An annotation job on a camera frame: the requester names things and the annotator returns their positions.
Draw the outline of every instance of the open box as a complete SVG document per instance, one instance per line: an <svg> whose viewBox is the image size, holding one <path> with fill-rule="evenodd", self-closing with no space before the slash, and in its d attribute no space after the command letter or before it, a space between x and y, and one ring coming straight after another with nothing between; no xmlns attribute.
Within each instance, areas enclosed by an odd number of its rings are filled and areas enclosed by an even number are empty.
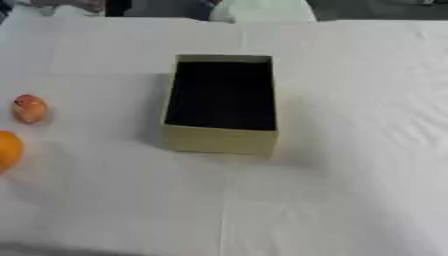
<svg viewBox="0 0 448 256"><path fill-rule="evenodd" d="M176 151L271 154L278 137L272 57L177 56L162 131Z"/></svg>

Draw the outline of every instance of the table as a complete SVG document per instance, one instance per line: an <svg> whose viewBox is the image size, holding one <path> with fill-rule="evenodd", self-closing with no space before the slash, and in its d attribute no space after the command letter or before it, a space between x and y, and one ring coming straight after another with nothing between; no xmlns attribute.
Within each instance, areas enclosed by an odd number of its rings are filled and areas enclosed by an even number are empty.
<svg viewBox="0 0 448 256"><path fill-rule="evenodd" d="M448 255L448 23L29 19L0 34L0 240L142 255ZM274 57L271 159L175 153L178 53ZM22 93L51 122L11 120Z"/></svg>

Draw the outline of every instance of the background object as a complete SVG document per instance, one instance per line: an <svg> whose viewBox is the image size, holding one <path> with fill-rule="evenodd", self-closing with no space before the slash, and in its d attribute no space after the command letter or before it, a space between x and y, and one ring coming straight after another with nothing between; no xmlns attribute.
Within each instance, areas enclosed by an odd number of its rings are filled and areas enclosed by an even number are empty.
<svg viewBox="0 0 448 256"><path fill-rule="evenodd" d="M306 0L223 0L210 20L222 22L316 21Z"/></svg>

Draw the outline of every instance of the cardboard box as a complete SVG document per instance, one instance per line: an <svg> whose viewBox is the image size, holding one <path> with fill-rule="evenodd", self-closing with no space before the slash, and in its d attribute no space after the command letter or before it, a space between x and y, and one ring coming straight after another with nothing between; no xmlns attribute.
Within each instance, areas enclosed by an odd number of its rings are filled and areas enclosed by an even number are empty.
<svg viewBox="0 0 448 256"><path fill-rule="evenodd" d="M176 151L271 154L278 137L272 58L179 55L162 119Z"/></svg>

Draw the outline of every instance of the white fabric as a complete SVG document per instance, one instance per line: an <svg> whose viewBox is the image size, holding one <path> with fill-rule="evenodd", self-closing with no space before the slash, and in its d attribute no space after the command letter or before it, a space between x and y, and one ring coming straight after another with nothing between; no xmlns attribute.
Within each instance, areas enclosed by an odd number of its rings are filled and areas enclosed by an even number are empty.
<svg viewBox="0 0 448 256"><path fill-rule="evenodd" d="M0 41L0 129L27 151L0 178L0 240L171 256L448 255L447 25L16 23ZM271 159L160 146L179 53L274 56ZM53 106L50 123L11 119L22 93Z"/></svg>
<svg viewBox="0 0 448 256"><path fill-rule="evenodd" d="M212 11L211 21L278 22L316 21L306 0L223 0Z"/></svg>

